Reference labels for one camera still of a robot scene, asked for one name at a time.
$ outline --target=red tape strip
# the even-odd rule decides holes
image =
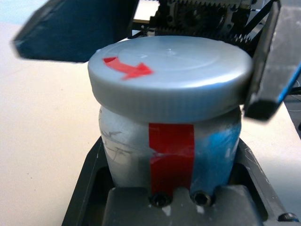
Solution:
[[[116,71],[126,73],[126,75],[122,77],[123,80],[139,78],[153,73],[153,71],[144,63],[140,63],[137,67],[133,67],[120,62],[117,56],[104,58],[103,61],[108,67]]]
[[[151,191],[172,196],[179,186],[190,188],[194,163],[193,125],[149,124]]]

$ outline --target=white plastic jar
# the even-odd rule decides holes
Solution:
[[[221,41],[183,36],[109,45],[88,64],[116,186],[209,196],[228,182],[252,60]]]

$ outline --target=white table surface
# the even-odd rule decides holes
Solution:
[[[19,29],[0,23],[0,226],[60,226],[100,136],[99,104],[87,64],[17,58]],[[301,218],[301,141],[285,106],[267,124],[243,120],[241,138]]]

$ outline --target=red arrow sticker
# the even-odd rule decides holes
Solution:
[[[123,80],[139,78],[153,73],[153,71],[144,63],[140,63],[137,67],[133,67],[122,63],[117,56],[104,58],[103,61],[108,67],[126,73],[126,75],[122,77]]]

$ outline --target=black holder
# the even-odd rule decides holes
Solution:
[[[251,149],[239,141],[227,186],[209,207],[185,188],[165,207],[152,205],[145,188],[114,188],[101,137],[86,157],[63,226],[301,226],[286,213]]]

